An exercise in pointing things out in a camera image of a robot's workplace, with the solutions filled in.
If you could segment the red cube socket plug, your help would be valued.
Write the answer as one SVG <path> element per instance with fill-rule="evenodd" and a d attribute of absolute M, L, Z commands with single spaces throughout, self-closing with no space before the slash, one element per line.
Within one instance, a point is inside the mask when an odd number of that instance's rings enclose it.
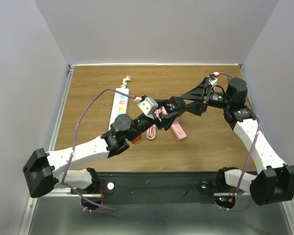
<path fill-rule="evenodd" d="M 138 142 L 139 140 L 141 140 L 141 138 L 142 138 L 142 135 L 140 134 L 134 140 L 132 140 L 132 144 L 135 144 L 136 142 Z"/>

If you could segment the white multicolour power strip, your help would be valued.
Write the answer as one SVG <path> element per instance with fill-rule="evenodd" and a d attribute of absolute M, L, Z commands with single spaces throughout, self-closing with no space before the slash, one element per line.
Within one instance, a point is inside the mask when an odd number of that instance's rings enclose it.
<path fill-rule="evenodd" d="M 114 94 L 112 111 L 111 111 L 110 122 L 109 122 L 109 129 L 110 129 L 110 125 L 115 121 L 118 115 L 127 113 L 128 100 L 129 98 L 125 95 L 122 95 L 119 93 Z"/>

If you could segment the black cube socket plug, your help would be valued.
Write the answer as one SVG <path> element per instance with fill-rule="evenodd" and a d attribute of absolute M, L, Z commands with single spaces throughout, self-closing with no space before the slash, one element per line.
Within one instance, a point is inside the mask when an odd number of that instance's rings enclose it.
<path fill-rule="evenodd" d="M 173 117 L 180 117 L 188 110 L 188 106 L 181 97 L 172 96 L 166 104 L 166 111 Z"/>

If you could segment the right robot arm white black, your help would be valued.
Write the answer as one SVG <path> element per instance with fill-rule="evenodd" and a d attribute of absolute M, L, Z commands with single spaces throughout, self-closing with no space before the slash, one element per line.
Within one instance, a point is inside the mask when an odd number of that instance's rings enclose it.
<path fill-rule="evenodd" d="M 220 108 L 233 132 L 241 139 L 247 151 L 247 159 L 253 160 L 257 175 L 243 168 L 224 167 L 215 179 L 217 189 L 226 191 L 235 187 L 236 192 L 251 195 L 255 204 L 291 201 L 294 197 L 294 165 L 287 165 L 273 150 L 261 131 L 261 124 L 252 109 L 245 105 L 248 89 L 244 80 L 229 79 L 227 89 L 214 91 L 217 76 L 211 74 L 182 99 L 189 100 L 188 112 L 200 116 L 207 108 Z"/>

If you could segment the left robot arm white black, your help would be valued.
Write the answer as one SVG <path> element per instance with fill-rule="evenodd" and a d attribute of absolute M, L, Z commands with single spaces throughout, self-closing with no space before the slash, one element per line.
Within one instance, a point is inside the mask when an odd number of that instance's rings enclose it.
<path fill-rule="evenodd" d="M 187 110 L 184 100 L 176 96 L 164 100 L 144 96 L 138 107 L 142 111 L 138 117 L 118 115 L 106 133 L 89 142 L 58 151 L 36 149 L 23 167 L 30 196 L 42 197 L 55 188 L 69 186 L 96 192 L 99 181 L 95 171 L 76 171 L 75 167 L 121 154 L 130 147 L 128 142 L 137 139 L 151 126 L 168 130 Z"/>

